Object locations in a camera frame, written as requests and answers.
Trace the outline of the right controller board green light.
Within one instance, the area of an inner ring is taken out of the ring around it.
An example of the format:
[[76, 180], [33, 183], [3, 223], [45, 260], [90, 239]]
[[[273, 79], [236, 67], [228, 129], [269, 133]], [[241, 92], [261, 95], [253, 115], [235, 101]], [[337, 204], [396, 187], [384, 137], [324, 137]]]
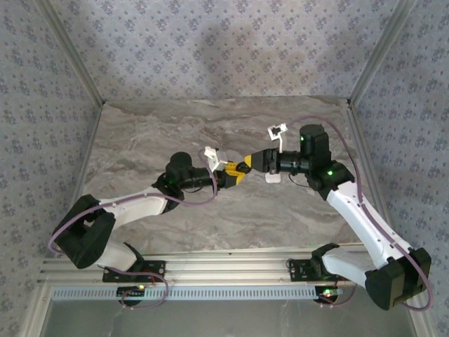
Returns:
[[340, 288], [329, 288], [326, 286], [316, 286], [315, 291], [318, 296], [315, 301], [326, 305], [334, 305], [339, 295], [343, 294], [343, 290]]

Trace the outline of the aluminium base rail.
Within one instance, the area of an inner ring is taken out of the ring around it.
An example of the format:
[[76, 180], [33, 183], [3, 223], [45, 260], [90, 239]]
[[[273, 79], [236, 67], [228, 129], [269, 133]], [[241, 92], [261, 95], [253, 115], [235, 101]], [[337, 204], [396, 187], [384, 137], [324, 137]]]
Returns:
[[[290, 282], [289, 259], [309, 259], [316, 248], [281, 247], [191, 251], [146, 255], [147, 260], [166, 262], [170, 285], [284, 285]], [[37, 277], [43, 284], [89, 285], [102, 283], [97, 266], [76, 269], [68, 258], [45, 259]]]

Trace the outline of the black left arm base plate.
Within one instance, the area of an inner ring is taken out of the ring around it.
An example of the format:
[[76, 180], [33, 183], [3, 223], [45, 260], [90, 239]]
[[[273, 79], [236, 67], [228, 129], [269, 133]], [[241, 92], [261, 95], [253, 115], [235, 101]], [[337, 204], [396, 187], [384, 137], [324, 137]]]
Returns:
[[149, 273], [164, 277], [166, 262], [164, 260], [137, 260], [128, 270], [116, 271], [106, 267], [103, 271], [102, 281], [104, 283], [161, 283], [158, 277]]

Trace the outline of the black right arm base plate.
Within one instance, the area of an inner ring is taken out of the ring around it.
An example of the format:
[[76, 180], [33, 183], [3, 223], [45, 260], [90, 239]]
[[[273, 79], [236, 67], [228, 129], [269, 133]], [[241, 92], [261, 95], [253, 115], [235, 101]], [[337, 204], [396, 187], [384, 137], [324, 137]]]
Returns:
[[286, 261], [286, 267], [292, 282], [336, 282], [339, 278], [337, 275], [330, 274], [315, 258], [289, 258]]

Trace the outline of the aluminium frame post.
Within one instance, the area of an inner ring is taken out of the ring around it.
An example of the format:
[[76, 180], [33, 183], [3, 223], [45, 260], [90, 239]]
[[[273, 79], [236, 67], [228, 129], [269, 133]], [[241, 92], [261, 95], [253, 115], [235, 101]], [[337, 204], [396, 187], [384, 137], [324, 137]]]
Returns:
[[391, 15], [381, 31], [379, 39], [369, 53], [367, 62], [347, 98], [350, 106], [356, 107], [360, 103], [417, 2], [418, 0], [397, 0]]
[[87, 95], [97, 107], [102, 107], [104, 105], [102, 96], [97, 86], [95, 85], [91, 74], [84, 65], [83, 60], [81, 59], [81, 56], [76, 49], [76, 46], [70, 39], [68, 31], [63, 21], [61, 21], [60, 16], [58, 15], [54, 6], [52, 5], [51, 0], [33, 0], [33, 2], [48, 24], [68, 62], [72, 66], [75, 74], [78, 76], [81, 84], [85, 88]]

